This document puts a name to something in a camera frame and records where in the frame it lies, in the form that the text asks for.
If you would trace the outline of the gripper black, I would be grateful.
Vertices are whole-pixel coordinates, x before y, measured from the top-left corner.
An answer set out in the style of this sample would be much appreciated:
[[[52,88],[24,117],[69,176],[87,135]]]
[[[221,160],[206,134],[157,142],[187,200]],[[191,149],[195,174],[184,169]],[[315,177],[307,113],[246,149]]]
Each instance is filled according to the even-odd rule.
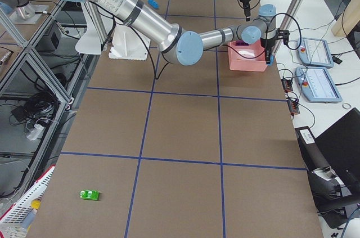
[[[273,63],[274,55],[273,48],[276,44],[276,36],[269,38],[260,38],[261,46],[265,49],[265,61],[268,61],[269,64]]]
[[[243,5],[244,14],[246,16],[246,21],[250,21],[250,16],[251,16],[250,2],[251,2],[251,0],[239,0],[239,1]]]

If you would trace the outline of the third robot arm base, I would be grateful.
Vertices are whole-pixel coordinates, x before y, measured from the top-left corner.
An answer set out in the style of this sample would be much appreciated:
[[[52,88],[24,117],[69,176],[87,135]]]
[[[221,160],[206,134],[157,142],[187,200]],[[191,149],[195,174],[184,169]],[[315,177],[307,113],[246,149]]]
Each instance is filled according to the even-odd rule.
[[[14,24],[35,25],[47,5],[33,5],[29,0],[1,0],[1,9]]]

